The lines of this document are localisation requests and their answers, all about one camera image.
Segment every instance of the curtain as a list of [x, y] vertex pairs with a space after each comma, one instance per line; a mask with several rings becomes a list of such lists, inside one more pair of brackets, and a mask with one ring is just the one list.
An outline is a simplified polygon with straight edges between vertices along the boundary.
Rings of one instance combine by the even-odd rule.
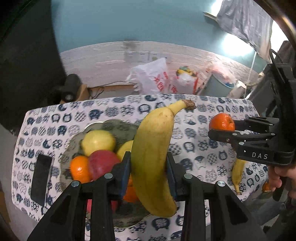
[[216, 21], [224, 31], [249, 43], [270, 62], [273, 20], [254, 0], [223, 0]]

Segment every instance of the table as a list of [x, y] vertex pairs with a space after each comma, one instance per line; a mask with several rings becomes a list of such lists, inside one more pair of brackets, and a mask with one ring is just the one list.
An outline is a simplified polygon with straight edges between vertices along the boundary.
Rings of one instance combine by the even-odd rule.
[[[191, 99], [197, 109], [182, 110], [175, 117], [175, 125], [169, 151], [176, 162], [181, 163], [188, 173], [200, 180], [215, 183], [225, 181], [234, 191], [231, 169], [236, 153], [230, 144], [212, 141], [208, 138], [208, 123], [214, 115], [225, 112], [233, 119], [258, 116], [253, 104], [245, 99], [228, 99], [184, 94], [131, 95], [71, 102], [30, 110], [26, 113], [14, 152], [12, 168], [12, 202], [31, 218], [39, 221], [48, 208], [59, 197], [60, 162], [71, 137], [95, 121], [112, 118], [140, 124], [153, 109], [180, 100]], [[47, 185], [46, 207], [30, 199], [30, 185], [38, 154], [54, 159], [51, 177]], [[238, 197], [244, 201], [267, 179], [265, 165], [245, 164]], [[129, 229], [115, 229], [117, 241], [175, 239], [180, 236], [183, 224], [184, 202], [177, 204], [179, 210], [171, 218], [148, 216], [137, 226]], [[210, 223], [209, 205], [205, 201], [206, 223]], [[89, 240], [89, 225], [86, 225], [86, 240]]]

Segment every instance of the human hand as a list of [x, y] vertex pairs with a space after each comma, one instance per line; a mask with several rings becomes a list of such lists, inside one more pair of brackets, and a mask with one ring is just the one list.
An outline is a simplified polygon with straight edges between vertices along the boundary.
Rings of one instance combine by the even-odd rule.
[[268, 166], [269, 187], [272, 191], [280, 188], [282, 181], [280, 177], [288, 177], [291, 179], [292, 190], [289, 191], [289, 196], [296, 199], [296, 166], [289, 165], [287, 167], [272, 167]]

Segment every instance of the white cable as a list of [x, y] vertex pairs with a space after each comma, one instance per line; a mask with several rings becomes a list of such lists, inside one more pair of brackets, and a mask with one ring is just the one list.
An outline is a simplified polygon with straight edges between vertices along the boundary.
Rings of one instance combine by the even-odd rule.
[[250, 77], [251, 77], [251, 73], [252, 73], [252, 70], [253, 70], [253, 66], [254, 66], [256, 55], [257, 55], [257, 52], [255, 51], [253, 62], [252, 62], [252, 66], [251, 66], [251, 69], [250, 69], [250, 72], [249, 72], [249, 76], [248, 76], [248, 80], [247, 80], [247, 84], [246, 84], [246, 89], [244, 90], [244, 98], [246, 98], [247, 88], [248, 88], [248, 84], [250, 82]]

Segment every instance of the fruit bowl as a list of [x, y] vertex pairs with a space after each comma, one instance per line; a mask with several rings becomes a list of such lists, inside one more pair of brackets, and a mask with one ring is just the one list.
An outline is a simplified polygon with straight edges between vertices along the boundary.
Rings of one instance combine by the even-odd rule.
[[[137, 132], [138, 126], [122, 120], [107, 120], [98, 121], [88, 125], [82, 132], [74, 135], [66, 146], [66, 150], [59, 158], [61, 175], [60, 183], [62, 190], [73, 181], [70, 173], [71, 160], [79, 155], [83, 155], [81, 148], [81, 141], [86, 133], [92, 130], [106, 130], [109, 131], [116, 139], [115, 152], [127, 141], [133, 140]], [[134, 226], [141, 221], [145, 216], [149, 215], [149, 212], [143, 207], [141, 202], [128, 203], [123, 201], [113, 214], [113, 223], [116, 227], [127, 228]], [[86, 219], [90, 219], [90, 213], [87, 212]]]

